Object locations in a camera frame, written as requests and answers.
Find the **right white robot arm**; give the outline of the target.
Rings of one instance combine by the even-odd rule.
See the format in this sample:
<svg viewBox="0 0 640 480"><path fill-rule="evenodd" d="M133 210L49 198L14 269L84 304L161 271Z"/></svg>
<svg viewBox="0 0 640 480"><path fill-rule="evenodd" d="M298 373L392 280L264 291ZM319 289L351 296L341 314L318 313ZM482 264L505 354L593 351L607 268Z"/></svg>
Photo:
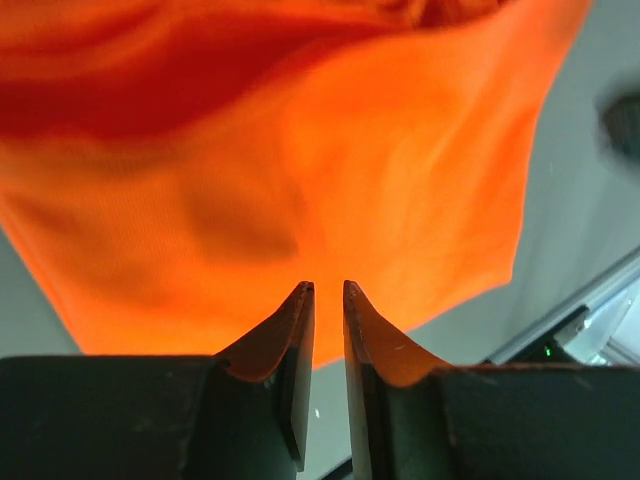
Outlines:
<svg viewBox="0 0 640 480"><path fill-rule="evenodd" d="M620 163L639 168L639 91L618 92L598 110L599 129L606 147Z"/></svg>

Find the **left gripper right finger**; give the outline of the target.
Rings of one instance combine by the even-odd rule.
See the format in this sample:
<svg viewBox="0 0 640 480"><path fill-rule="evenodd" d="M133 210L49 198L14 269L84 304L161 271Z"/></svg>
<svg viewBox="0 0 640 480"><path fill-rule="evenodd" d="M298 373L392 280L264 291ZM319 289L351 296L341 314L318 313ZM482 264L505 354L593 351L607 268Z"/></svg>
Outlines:
<svg viewBox="0 0 640 480"><path fill-rule="evenodd" d="M358 479L635 479L639 371L574 362L447 363L343 287Z"/></svg>

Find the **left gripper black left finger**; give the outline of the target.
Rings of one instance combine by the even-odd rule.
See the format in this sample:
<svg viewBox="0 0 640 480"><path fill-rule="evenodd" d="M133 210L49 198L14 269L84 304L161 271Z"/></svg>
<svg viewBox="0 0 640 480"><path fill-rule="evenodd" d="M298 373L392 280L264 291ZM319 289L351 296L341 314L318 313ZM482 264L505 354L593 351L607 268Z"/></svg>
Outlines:
<svg viewBox="0 0 640 480"><path fill-rule="evenodd" d="M1 362L5 479L293 479L302 471L314 287L214 355Z"/></svg>

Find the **orange t shirt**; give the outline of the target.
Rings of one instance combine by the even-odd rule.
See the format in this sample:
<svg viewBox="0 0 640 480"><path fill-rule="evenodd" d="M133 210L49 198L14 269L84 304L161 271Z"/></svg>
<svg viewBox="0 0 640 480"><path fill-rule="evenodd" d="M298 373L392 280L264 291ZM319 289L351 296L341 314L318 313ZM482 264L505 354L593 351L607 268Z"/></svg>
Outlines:
<svg viewBox="0 0 640 480"><path fill-rule="evenodd" d="M401 330L506 285L587 1L5 1L1 225L88 354L205 354L316 288Z"/></svg>

